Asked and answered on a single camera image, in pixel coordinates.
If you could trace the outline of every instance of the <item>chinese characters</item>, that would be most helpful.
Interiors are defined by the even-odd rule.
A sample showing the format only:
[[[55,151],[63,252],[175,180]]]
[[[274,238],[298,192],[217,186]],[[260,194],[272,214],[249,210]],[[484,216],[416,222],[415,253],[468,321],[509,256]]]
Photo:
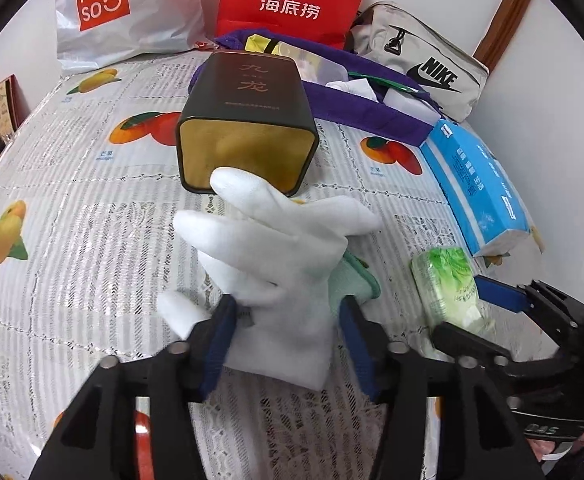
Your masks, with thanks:
[[[112,156],[112,150],[107,150],[106,152],[101,152],[96,160],[112,160],[114,157]]]
[[[300,18],[309,18],[315,20],[319,17],[321,7],[312,4],[303,4],[294,0],[261,0],[261,8],[259,10],[267,10],[269,12],[278,12],[280,14],[291,14]]]
[[[246,81],[241,81],[239,86],[236,87],[237,90],[254,90],[255,92],[267,92],[268,91],[268,83],[263,81],[263,76],[261,74],[267,74],[268,70],[265,70],[263,67],[259,65],[243,65],[240,67],[242,72],[253,71],[254,73],[246,73],[246,76],[251,78],[251,81],[248,81],[248,77],[245,77]]]
[[[468,193],[470,196],[474,196],[478,191],[482,191],[485,189],[485,185],[481,182],[481,178],[476,176],[472,178],[472,176],[476,173],[472,162],[467,159],[466,152],[463,151],[462,148],[458,148],[456,150],[456,163],[454,164],[454,168],[456,169],[457,173],[461,177],[463,181],[468,184]]]

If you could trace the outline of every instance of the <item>orange fruit print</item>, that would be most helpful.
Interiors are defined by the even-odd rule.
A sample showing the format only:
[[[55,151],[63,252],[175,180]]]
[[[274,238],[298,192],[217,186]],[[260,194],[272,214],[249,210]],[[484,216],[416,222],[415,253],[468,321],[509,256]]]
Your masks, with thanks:
[[[108,137],[112,144],[127,144],[152,135],[164,146],[176,146],[176,125],[180,112],[144,112],[121,121]]]
[[[410,148],[395,140],[381,137],[366,137],[361,141],[361,149],[368,158],[381,164],[398,162],[407,171],[414,175],[423,173],[419,159]]]

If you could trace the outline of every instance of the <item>nike logo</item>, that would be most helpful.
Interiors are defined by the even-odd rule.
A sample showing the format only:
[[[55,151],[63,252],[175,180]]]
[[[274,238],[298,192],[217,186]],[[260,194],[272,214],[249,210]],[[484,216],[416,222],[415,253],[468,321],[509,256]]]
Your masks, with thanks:
[[[422,76],[421,73],[419,73],[419,70],[425,72],[432,79]],[[425,63],[413,66],[408,70],[406,76],[412,78],[421,86],[429,86],[431,88],[440,88],[442,90],[450,90],[451,92],[460,93],[459,90],[450,88],[450,85],[456,81],[458,76],[433,57]]]

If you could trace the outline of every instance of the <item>purple cloth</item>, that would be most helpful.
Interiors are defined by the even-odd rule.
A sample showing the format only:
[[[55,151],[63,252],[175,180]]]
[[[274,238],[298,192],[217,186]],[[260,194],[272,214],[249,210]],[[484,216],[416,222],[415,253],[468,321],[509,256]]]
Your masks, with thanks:
[[[365,75],[382,77],[418,89],[419,93],[415,94],[415,96],[422,98],[438,110],[438,105],[432,100],[430,94],[408,76],[344,50],[338,50],[313,41],[275,34],[264,28],[236,30],[230,34],[216,38],[215,41],[219,45],[232,50],[244,50],[248,37],[253,34],[259,34],[272,40],[284,41],[304,50],[309,50],[326,59],[342,64],[349,72],[359,72]],[[197,81],[201,69],[202,66],[192,76],[190,91],[192,91],[192,87]],[[399,140],[412,146],[420,146],[432,131],[432,126],[429,124],[423,123],[382,103],[375,103],[363,97],[307,81],[304,81],[304,87],[312,114],[317,119],[345,124],[346,126],[358,128],[373,135]]]

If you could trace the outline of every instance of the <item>tissue package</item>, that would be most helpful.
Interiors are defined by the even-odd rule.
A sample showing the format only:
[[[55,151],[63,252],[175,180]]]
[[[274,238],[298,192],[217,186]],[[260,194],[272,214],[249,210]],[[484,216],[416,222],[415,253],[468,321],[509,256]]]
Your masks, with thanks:
[[[472,256],[499,256],[530,234],[518,194],[477,136],[440,120],[421,152],[445,193]]]
[[[474,274],[462,248],[419,254],[412,260],[412,275],[430,328],[447,321],[480,335],[490,326],[479,310]]]

